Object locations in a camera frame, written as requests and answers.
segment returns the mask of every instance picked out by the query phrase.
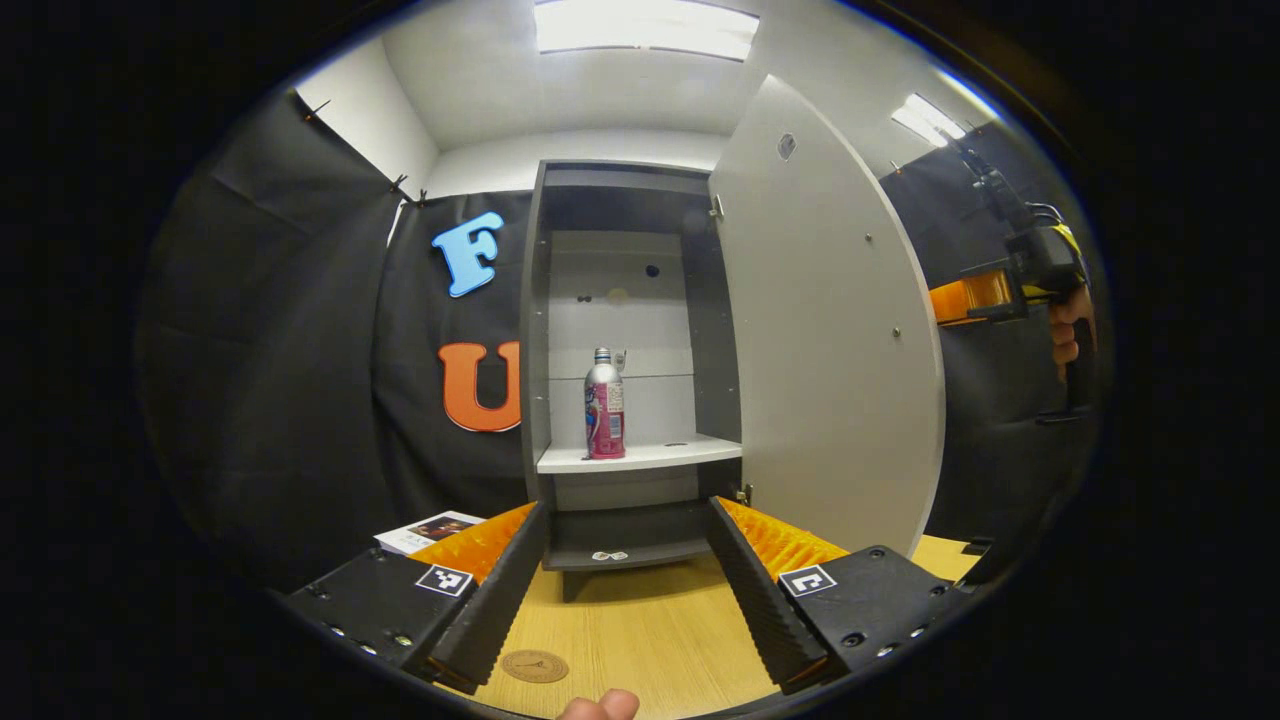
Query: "human hand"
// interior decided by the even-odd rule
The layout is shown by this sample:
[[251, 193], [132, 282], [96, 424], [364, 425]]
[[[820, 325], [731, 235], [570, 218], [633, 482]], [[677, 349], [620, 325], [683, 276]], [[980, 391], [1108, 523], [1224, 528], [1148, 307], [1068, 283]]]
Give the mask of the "human hand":
[[600, 697], [600, 702], [585, 697], [571, 700], [556, 720], [635, 720], [639, 710], [640, 698], [635, 693], [612, 689]]
[[1093, 300], [1089, 290], [1083, 284], [1071, 291], [1064, 305], [1048, 306], [1048, 331], [1053, 338], [1053, 363], [1057, 365], [1057, 382], [1066, 382], [1066, 364], [1080, 356], [1080, 346], [1075, 342], [1076, 320], [1088, 320], [1089, 332], [1093, 336], [1093, 346], [1097, 347], [1097, 331], [1093, 327]]

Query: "wooden table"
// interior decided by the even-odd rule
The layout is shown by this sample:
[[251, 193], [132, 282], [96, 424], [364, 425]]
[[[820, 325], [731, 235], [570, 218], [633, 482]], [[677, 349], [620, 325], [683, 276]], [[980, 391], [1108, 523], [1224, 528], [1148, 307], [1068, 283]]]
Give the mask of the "wooden table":
[[[925, 536], [913, 561], [955, 580], [978, 560], [963, 555], [964, 546]], [[637, 720], [668, 720], [733, 707], [778, 689], [710, 555], [594, 574], [571, 603], [561, 601], [561, 573], [535, 573], [502, 655], [547, 651], [566, 661], [568, 675], [536, 684], [495, 666], [472, 700], [556, 717], [573, 697], [595, 700], [609, 688], [626, 688], [640, 697]]]

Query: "bottle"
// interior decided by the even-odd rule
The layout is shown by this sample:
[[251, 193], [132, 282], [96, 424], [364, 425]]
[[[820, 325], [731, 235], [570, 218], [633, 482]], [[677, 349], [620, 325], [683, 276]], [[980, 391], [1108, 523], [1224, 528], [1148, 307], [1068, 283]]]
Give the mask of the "bottle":
[[622, 374], [608, 347], [595, 348], [595, 366], [582, 384], [586, 400], [586, 455], [591, 460], [625, 457], [622, 445]]

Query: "hinge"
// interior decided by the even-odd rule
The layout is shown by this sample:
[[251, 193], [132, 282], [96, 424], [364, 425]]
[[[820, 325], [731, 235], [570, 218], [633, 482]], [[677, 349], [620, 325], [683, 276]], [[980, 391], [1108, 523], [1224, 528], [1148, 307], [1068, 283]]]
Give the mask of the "hinge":
[[750, 507], [751, 506], [751, 491], [754, 491], [754, 489], [755, 489], [755, 486], [748, 483], [748, 484], [742, 486], [742, 489], [740, 489], [736, 493], [733, 493], [733, 500], [736, 500], [736, 501], [741, 502], [742, 505]]

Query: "blue letter f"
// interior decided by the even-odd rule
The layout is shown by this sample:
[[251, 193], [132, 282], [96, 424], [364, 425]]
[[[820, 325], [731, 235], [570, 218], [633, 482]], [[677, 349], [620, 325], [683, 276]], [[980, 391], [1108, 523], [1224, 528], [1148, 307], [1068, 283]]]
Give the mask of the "blue letter f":
[[[479, 258], [483, 256], [489, 261], [498, 258], [498, 242], [489, 231], [495, 231], [502, 224], [502, 215], [489, 211], [442, 232], [431, 241], [431, 247], [444, 251], [444, 261], [448, 263], [449, 274], [453, 275], [449, 297], [462, 297], [497, 274], [493, 268], [481, 265]], [[471, 233], [476, 236], [475, 242], [471, 241]]]

